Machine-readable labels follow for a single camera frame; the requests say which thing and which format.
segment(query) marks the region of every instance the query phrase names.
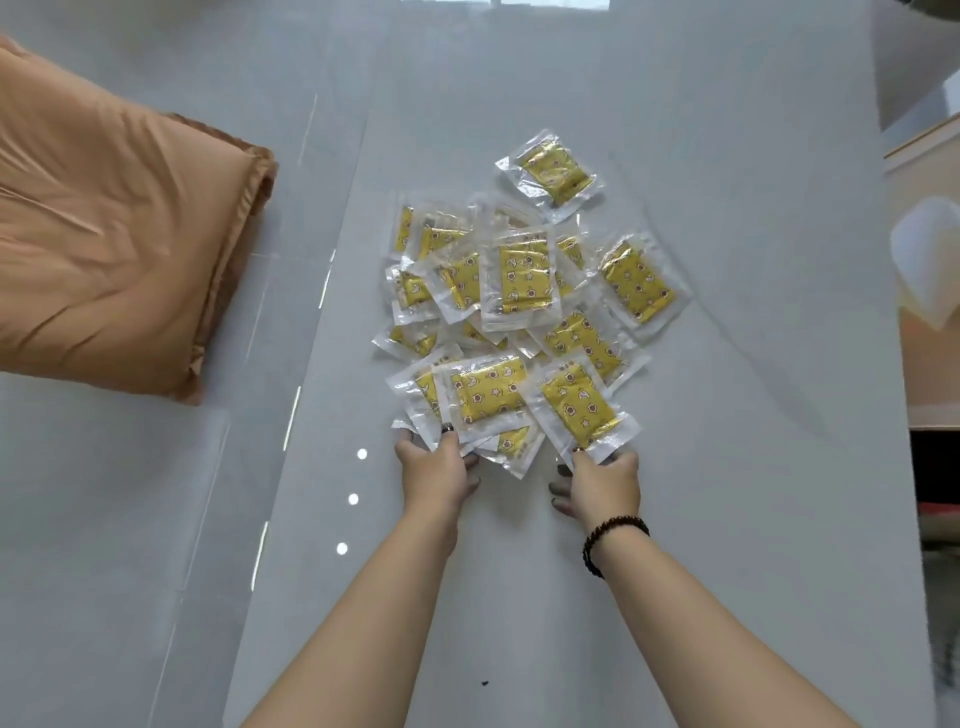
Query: person's right arm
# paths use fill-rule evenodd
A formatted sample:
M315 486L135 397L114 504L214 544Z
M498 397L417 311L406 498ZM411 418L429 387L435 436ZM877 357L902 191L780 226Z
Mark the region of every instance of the person's right arm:
M572 483L550 486L557 510L586 533L637 514L634 453L597 465L578 451L573 461ZM638 528L609 531L591 558L681 728L856 725Z

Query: brown fabric bag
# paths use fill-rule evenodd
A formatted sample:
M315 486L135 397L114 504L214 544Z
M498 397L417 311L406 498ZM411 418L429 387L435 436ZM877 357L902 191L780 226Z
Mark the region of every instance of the brown fabric bag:
M276 169L0 36L0 370L199 402Z

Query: person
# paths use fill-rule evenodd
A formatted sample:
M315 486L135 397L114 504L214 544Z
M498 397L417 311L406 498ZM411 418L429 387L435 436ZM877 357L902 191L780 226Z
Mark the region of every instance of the person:
M479 478L444 425L429 452L396 443L403 515L243 728L399 728L407 717L457 521ZM553 505L588 534L639 512L637 456L573 453ZM590 560L682 728L855 726L640 528L607 530ZM376 700L369 700L376 695Z

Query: bracelet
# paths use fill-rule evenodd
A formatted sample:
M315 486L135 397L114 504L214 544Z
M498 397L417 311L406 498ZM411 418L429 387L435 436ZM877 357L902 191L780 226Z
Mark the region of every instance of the bracelet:
M596 565L590 559L590 552L593 551L593 547L596 546L596 543L603 538L607 531L612 531L620 525L635 525L637 528L647 534L647 536L650 535L650 529L647 528L647 524L644 523L643 519L638 516L616 516L615 518L611 518L602 522L593 529L592 533L587 536L587 540L584 542L584 566L586 566L587 571L594 576L599 576L601 579L603 578L603 574L599 569L596 568Z

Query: tabletop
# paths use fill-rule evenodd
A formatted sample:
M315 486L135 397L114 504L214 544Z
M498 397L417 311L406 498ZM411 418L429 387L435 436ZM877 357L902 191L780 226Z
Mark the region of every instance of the tabletop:
M643 426L655 538L855 719L933 725L865 7L394 10L226 726L400 512L397 366L370 343L391 192L494 189L493 163L544 127L606 179L589 226L628 230L647 205L694 293L616 394ZM673 724L550 508L554 458L522 481L482 466L410 725Z

